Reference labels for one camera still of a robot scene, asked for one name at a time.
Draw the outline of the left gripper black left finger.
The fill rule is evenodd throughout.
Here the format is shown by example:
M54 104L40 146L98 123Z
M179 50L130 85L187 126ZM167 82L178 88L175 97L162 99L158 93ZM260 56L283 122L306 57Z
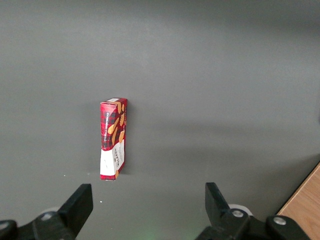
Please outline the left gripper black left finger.
M0 221L2 240L75 240L93 210L92 185L81 184L58 208L47 210L18 226L12 219Z

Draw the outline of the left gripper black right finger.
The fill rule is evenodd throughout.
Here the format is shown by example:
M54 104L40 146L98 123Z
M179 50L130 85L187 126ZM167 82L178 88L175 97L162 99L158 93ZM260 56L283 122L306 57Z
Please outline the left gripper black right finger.
M260 221L244 210L231 208L214 182L205 184L205 210L211 223L198 240L307 240L308 235L287 216Z

